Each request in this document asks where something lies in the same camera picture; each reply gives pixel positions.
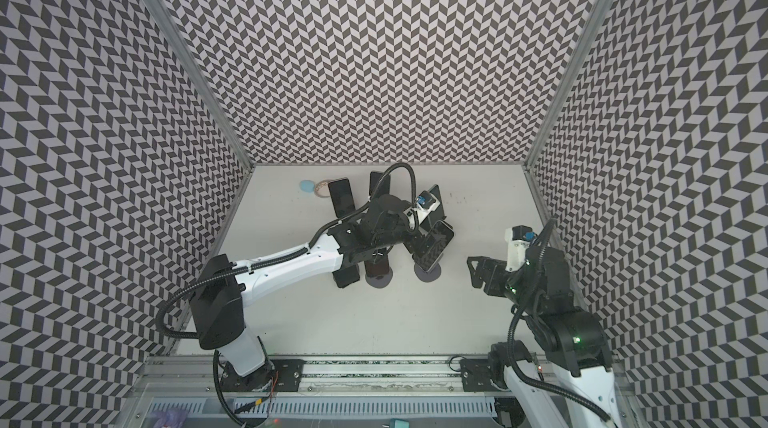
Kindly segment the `patterned screen phone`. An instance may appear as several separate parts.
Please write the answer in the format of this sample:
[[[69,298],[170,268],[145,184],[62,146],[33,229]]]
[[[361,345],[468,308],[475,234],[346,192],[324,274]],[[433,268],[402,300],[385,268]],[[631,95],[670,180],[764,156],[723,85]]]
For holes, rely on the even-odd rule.
[[[454,230],[448,223],[443,220],[436,222],[426,234],[414,240],[411,255],[415,265],[424,273],[430,273],[453,237]]]

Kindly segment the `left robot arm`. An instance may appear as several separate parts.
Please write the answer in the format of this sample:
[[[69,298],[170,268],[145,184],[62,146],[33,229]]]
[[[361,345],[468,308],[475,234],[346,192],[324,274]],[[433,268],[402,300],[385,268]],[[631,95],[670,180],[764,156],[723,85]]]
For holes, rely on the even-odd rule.
[[[215,257],[189,294],[200,347],[217,352],[241,378],[264,371],[268,355],[245,320],[247,306],[324,274],[346,287],[358,281],[359,264],[374,263],[398,245],[416,265],[431,269],[453,238],[445,219],[440,189],[432,186],[412,202],[390,194],[372,199],[358,214],[334,222],[292,250],[237,262]]]

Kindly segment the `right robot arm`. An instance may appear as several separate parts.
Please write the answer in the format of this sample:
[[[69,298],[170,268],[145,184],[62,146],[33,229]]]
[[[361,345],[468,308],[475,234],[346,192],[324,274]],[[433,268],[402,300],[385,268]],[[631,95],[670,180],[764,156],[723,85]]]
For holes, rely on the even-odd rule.
[[[513,304],[505,342],[490,369],[534,427],[622,424],[608,337],[598,317],[577,306],[565,255],[527,248],[519,269],[502,260],[467,260],[471,283]]]

